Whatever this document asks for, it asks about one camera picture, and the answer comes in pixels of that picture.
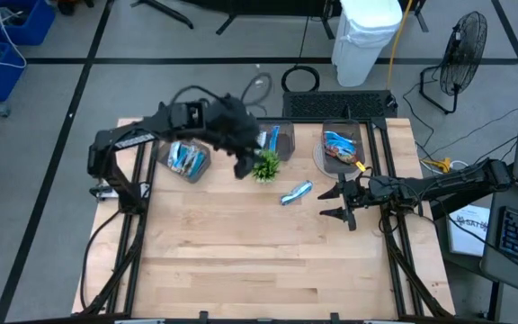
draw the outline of clear container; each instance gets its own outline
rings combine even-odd
[[[205,171],[211,165],[210,150],[208,147],[206,147],[205,145],[201,144],[200,142],[198,142],[196,140],[191,140],[191,141],[182,140],[181,142],[185,145],[196,146],[201,152],[203,152],[203,155],[205,155],[205,159],[201,163],[201,166],[199,167],[199,170],[197,171],[197,173],[195,175],[193,175],[191,177],[186,176],[186,175],[180,175],[177,172],[175,172],[174,170],[172,170],[171,167],[169,167],[167,165],[167,158],[169,158],[169,151],[171,150],[171,145],[173,144],[173,142],[165,143],[165,144],[163,144],[163,146],[161,146],[161,148],[159,149],[159,158],[157,159],[157,162],[161,163],[164,167],[168,168],[171,172],[180,176],[183,180],[187,181],[188,183],[194,184],[194,183],[198,182],[199,179],[201,179],[201,176],[203,176]]]
[[[348,165],[336,157],[331,157],[325,153],[325,145],[323,144],[323,134],[325,131],[334,131],[338,135],[353,140],[355,146],[355,156],[357,160],[365,164],[365,153],[363,152],[363,144],[361,140],[361,129],[357,121],[349,120],[329,120],[323,122],[323,130],[321,132],[321,149],[324,155],[324,169],[330,174],[351,174],[356,172],[359,168],[355,165]]]
[[[269,148],[274,126],[279,126],[279,135],[275,144],[275,151],[281,161],[289,161],[295,151],[295,128],[290,121],[259,121],[261,131],[266,131],[264,149]]]

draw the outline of small potted plant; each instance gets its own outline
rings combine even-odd
[[[260,184],[269,184],[279,172],[279,156],[277,152],[264,149],[261,151],[261,158],[263,162],[256,163],[253,167],[253,177]]]

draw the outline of fan stand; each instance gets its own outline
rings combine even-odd
[[[441,109],[445,114],[449,114],[449,113],[455,113],[455,111],[457,110],[457,98],[459,97],[459,90],[460,90],[460,87],[459,85],[454,85],[453,86],[453,93],[454,93],[454,96],[453,96],[453,109],[452,110],[447,110],[445,109],[443,106],[441,106],[439,103],[437,103],[436,101],[434,101],[434,99],[432,99],[430,96],[428,96],[427,94],[425,94],[424,92],[424,73],[426,71],[429,71],[429,70],[433,70],[433,69],[436,69],[436,68],[439,68],[439,66],[436,66],[436,67],[428,67],[426,69],[424,69],[423,71],[421,71],[421,85],[419,87],[419,94],[421,94],[423,96],[423,98],[427,99],[431,104],[433,104],[435,107]]]

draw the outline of yellow cable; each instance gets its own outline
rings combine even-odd
[[[407,0],[405,14],[403,14],[403,20],[401,21],[401,25],[399,26],[399,30],[397,31],[397,35],[395,36],[395,43],[393,44],[393,49],[391,50],[391,60],[388,62],[387,90],[391,89],[391,74],[393,73],[393,60],[395,59],[395,52],[397,51],[397,45],[399,44],[399,36],[401,36],[403,27],[405,27],[406,17],[409,15],[412,3],[412,0]]]

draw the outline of wooden tabletop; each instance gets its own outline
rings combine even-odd
[[[120,120],[119,125],[132,121]],[[197,184],[157,164],[132,316],[189,319],[208,311],[213,319],[323,320],[338,312],[343,320],[395,319],[379,208],[355,211],[353,232],[339,220],[318,215],[342,205],[340,199],[317,200],[335,183],[313,162],[320,134],[321,124],[295,125],[295,152],[272,184],[258,184],[251,176],[236,180],[235,160],[224,152],[211,151],[210,168]],[[362,126],[370,166],[366,134]],[[388,120],[388,134],[397,175],[420,177],[409,120]],[[378,131],[375,136],[385,173]],[[135,156],[135,149],[118,153],[120,168],[129,178]],[[313,182],[312,192],[280,206],[279,198],[305,180]],[[99,203],[93,231],[116,210],[114,200]],[[427,203],[424,212],[431,217]],[[106,227],[90,250],[87,302],[112,274],[122,219]],[[433,224],[415,215],[408,215],[406,222],[419,277],[441,305],[454,312]],[[412,314],[408,283],[400,273],[406,309]],[[124,278],[118,311],[126,290]],[[73,310],[81,310],[78,295]]]

